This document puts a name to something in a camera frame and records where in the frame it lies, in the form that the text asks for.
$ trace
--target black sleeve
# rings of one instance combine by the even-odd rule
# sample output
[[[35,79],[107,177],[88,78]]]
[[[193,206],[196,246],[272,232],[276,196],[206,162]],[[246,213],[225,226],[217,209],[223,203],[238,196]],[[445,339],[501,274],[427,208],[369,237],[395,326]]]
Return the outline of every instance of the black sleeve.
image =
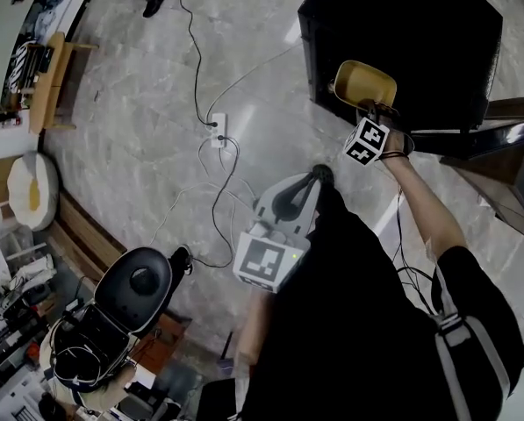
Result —
[[[524,346],[511,307],[468,249],[462,246],[449,249],[438,260],[438,265],[461,315],[477,318],[488,331],[513,390],[524,365]],[[442,307],[441,284],[437,274],[431,297],[439,311]]]

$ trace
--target power outlet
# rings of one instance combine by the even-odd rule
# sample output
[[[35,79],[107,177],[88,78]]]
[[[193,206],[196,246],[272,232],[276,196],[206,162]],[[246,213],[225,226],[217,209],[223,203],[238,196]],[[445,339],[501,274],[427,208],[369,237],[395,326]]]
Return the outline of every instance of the power outlet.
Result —
[[[226,139],[219,140],[220,136],[226,137],[226,114],[223,112],[213,114],[211,122],[217,124],[211,127],[211,146],[213,148],[226,147]]]

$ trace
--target gray tile floor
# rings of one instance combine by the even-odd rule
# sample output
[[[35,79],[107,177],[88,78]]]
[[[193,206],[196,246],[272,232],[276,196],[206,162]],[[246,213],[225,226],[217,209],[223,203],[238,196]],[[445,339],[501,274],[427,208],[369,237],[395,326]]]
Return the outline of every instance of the gray tile floor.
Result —
[[[492,98],[524,96],[524,0],[488,1],[505,18]],[[231,82],[291,49],[259,67],[215,106],[228,113],[229,134],[240,142],[237,175],[260,195],[270,184],[315,163],[331,164],[348,207],[376,228],[385,250],[393,254],[398,232],[389,214],[396,183],[383,168],[362,169],[345,160],[341,147],[352,127],[308,99],[304,55],[296,46],[302,0],[184,2],[196,14],[193,31],[204,56],[198,92],[203,113]],[[189,15],[178,0],[167,0],[158,15],[145,20],[143,6],[142,0],[90,2],[75,38],[100,49],[83,70],[72,117],[77,129],[48,132],[45,145],[68,191],[127,247],[148,245],[178,193],[209,181],[197,160],[207,132],[195,119],[197,54],[186,31]],[[226,167],[232,165],[230,153],[231,147],[223,153]],[[202,157],[211,179],[221,184],[225,175],[217,152],[207,145]],[[490,208],[479,204],[476,192],[435,157],[415,154],[413,163],[455,213],[486,272],[523,315],[524,238],[496,220]],[[241,181],[232,180],[230,190],[252,203]],[[211,223],[216,192],[201,185],[183,193],[154,246],[170,254],[187,243],[198,257],[224,263],[228,251]],[[227,234],[232,212],[232,199],[221,197],[217,218]],[[250,220],[249,210],[237,203],[235,240]],[[430,270],[406,206],[402,224],[407,259]],[[218,352],[245,316],[249,291],[230,268],[197,266],[171,307],[193,318],[191,340]]]

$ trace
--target person's foot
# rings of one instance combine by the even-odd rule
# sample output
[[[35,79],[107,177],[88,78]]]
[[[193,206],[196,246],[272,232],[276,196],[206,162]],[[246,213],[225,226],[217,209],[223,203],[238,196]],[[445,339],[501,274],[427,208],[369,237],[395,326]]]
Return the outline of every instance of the person's foot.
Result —
[[[164,0],[148,0],[147,8],[142,13],[143,18],[151,18],[154,14],[158,12]]]
[[[174,268],[180,268],[186,276],[193,273],[193,257],[190,247],[187,245],[179,246],[170,257],[170,264]]]
[[[320,183],[334,185],[334,172],[328,165],[315,165],[312,169],[312,174]]]

